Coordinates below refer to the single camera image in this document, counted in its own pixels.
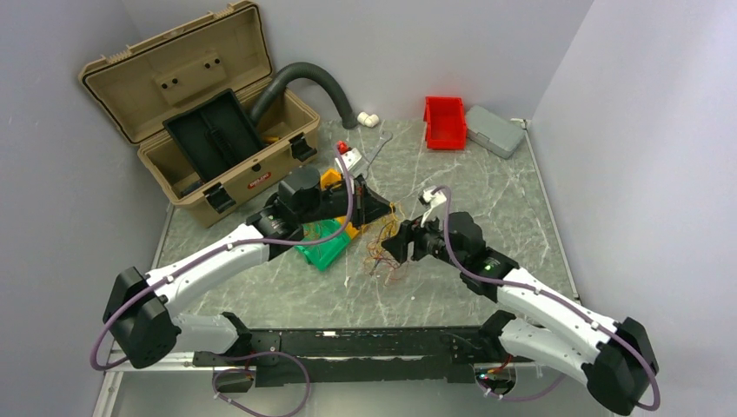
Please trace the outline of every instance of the gray plastic case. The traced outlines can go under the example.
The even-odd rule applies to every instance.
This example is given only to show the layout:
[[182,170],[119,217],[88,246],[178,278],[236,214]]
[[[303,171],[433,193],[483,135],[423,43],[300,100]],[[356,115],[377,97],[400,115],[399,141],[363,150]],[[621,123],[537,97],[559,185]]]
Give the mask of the gray plastic case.
[[525,138],[525,131],[480,106],[466,113],[468,139],[508,159]]

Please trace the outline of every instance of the tan toolbox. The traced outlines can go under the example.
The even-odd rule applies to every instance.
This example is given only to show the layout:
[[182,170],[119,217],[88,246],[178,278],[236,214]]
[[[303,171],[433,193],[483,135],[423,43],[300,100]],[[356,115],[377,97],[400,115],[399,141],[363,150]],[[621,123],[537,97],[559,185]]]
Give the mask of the tan toolbox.
[[89,63],[79,79],[125,139],[139,146],[138,156],[169,200],[209,227],[314,159],[300,161],[292,149],[302,139],[317,149],[320,117],[286,90],[257,126],[263,136],[280,139],[184,196],[200,177],[163,121],[226,89],[248,110],[272,72],[259,9],[241,1]]

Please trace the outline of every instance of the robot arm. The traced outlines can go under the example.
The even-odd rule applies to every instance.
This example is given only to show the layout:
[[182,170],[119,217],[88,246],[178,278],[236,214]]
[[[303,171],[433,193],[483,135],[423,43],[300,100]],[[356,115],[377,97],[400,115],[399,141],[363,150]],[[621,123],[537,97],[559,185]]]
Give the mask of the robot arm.
[[543,326],[497,311],[479,330],[485,349],[553,367],[586,385],[604,407],[629,415],[647,389],[649,378],[641,363],[616,339],[631,345],[652,374],[657,374],[658,364],[645,328],[631,318],[618,322],[597,314],[535,279],[516,261],[488,247],[469,213],[441,217],[449,200],[435,187],[425,189],[420,195],[420,203],[428,207],[425,215],[403,222],[399,232],[382,246],[403,263],[411,243],[411,260],[430,255],[457,267],[471,291]]
[[[352,185],[348,189],[345,182],[339,182],[321,189],[316,169],[295,169],[279,183],[261,211],[220,241],[146,275],[135,268],[119,274],[103,322],[110,326],[131,365],[148,367],[169,352],[250,352],[250,332],[234,314],[202,317],[183,312],[197,297],[233,275],[271,261],[294,246],[284,243],[300,241],[304,223],[346,215],[352,208],[350,220],[360,227],[392,212],[390,203],[369,189],[362,176]],[[140,300],[130,305],[136,296]],[[126,303],[129,307],[124,313],[108,323]]]

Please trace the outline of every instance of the open toolbox lid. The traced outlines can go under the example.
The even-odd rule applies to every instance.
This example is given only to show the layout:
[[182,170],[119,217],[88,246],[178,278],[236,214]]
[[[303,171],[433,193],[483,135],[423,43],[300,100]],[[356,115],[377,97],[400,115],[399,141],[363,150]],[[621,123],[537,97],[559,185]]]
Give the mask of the open toolbox lid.
[[248,1],[88,63],[79,80],[133,144],[225,90],[271,76],[258,6]]

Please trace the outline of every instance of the black hose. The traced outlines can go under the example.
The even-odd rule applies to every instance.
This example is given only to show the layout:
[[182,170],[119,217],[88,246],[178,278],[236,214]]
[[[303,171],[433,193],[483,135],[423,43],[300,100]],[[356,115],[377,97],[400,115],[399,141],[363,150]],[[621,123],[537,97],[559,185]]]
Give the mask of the black hose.
[[355,118],[355,113],[350,107],[348,98],[343,92],[341,85],[325,69],[313,63],[291,63],[276,74],[271,83],[258,96],[256,103],[251,108],[250,117],[254,125],[258,124],[263,114],[271,106],[271,103],[284,93],[287,84],[297,78],[312,80],[328,93],[335,108],[338,109],[338,114],[341,115],[342,125],[345,129],[353,129],[358,125],[358,120]]

